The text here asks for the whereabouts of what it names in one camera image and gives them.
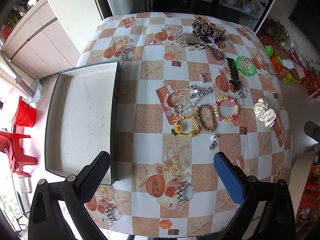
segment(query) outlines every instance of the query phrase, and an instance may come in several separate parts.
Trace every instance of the green leaf charm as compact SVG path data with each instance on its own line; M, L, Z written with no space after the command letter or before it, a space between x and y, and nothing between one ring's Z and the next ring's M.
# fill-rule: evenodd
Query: green leaf charm
M173 129L171 129L171 134L177 135L177 133Z

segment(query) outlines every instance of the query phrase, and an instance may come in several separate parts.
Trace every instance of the brown braided bracelet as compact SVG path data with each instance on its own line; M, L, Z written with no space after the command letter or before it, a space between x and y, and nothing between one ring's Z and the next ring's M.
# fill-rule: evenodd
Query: brown braided bracelet
M210 128L205 128L200 120L200 111L202 110L202 108L208 108L210 110L210 114L212 117L212 125L210 126ZM214 130L214 115L212 113L212 109L208 106L208 105L200 105L197 108L197 116L196 116L197 122L199 124L199 127L203 130L206 130L207 132L212 132Z
M214 59L219 60L222 58L223 54L222 54L221 50L212 48L209 45L207 45L207 49L210 52L211 57L213 57Z

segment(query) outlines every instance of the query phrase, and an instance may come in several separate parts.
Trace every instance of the red bucket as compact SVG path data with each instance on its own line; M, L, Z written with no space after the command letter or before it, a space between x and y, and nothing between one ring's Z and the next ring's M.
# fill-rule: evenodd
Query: red bucket
M22 97L19 97L19 104L12 125L33 127L36 122L36 116L36 109L30 106Z

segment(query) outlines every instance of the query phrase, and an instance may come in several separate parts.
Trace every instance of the tablecloth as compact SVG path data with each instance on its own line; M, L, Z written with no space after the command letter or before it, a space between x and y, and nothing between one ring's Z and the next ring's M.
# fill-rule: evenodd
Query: tablecloth
M188 51L178 47L172 31L191 33L197 17L151 12L106 18L79 59L78 66L118 60L122 68L116 120L118 181L112 186L101 185L86 204L101 228L160 237L223 230L238 206L213 167L213 156L218 151L261 181L290 177L288 114L279 81L259 39L248 27L201 16L217 28L226 29L224 58L213 59L207 49ZM221 96L241 101L229 87L231 78L225 60L238 55L251 59L257 71L252 77L240 75L247 97L238 117L230 123L215 120L213 132L202 130L193 138L170 134L173 119L179 115L163 108L167 92L196 85L214 90L201 97L197 105L213 106ZM200 73L206 73L206 83L201 83ZM187 105L189 95L189 91L174 94L171 103ZM261 97L277 114L271 129L258 121L253 111ZM196 106L184 114L195 114ZM220 110L232 114L234 108L222 105ZM207 114L203 115L210 124ZM209 151L213 134L218 136L218 145ZM184 202L182 195L191 200Z

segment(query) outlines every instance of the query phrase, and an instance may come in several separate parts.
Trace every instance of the yellow bead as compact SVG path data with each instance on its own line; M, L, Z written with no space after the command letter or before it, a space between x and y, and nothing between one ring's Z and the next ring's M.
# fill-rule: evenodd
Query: yellow bead
M194 137L196 135L196 133L194 132L194 131L191 131L190 133L189 133L189 136L190 137Z

